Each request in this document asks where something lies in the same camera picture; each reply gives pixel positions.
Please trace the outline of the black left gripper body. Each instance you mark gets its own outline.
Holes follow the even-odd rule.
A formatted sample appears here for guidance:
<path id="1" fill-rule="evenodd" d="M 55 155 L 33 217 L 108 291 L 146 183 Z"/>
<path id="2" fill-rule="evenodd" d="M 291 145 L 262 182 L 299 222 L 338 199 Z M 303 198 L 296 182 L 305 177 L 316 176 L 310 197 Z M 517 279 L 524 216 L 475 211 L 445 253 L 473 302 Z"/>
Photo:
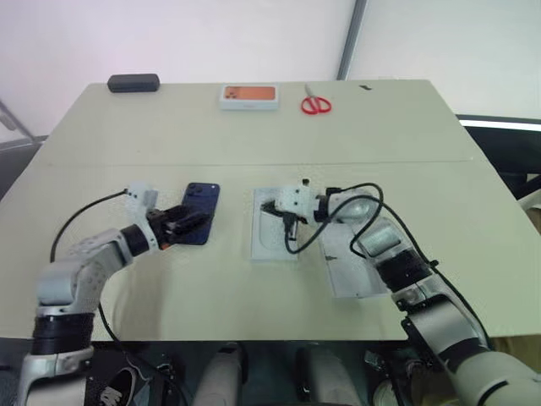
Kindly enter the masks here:
<path id="1" fill-rule="evenodd" d="M 172 221 L 167 219 L 165 210 L 149 210 L 147 212 L 147 221 L 159 246 L 172 246 L 178 243 L 179 238 L 170 238 L 168 236 L 168 225 Z"/>

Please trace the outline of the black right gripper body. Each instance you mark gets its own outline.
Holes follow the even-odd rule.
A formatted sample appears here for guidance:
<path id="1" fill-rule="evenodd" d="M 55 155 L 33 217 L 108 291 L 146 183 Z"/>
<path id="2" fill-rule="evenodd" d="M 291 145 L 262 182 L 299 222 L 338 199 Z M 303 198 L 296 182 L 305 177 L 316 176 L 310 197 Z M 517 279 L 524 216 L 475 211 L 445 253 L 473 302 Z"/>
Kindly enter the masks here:
<path id="1" fill-rule="evenodd" d="M 271 207 L 271 214 L 279 217 L 285 226 L 293 226 L 298 222 L 298 216 L 295 213 L 279 210 L 275 205 Z"/>

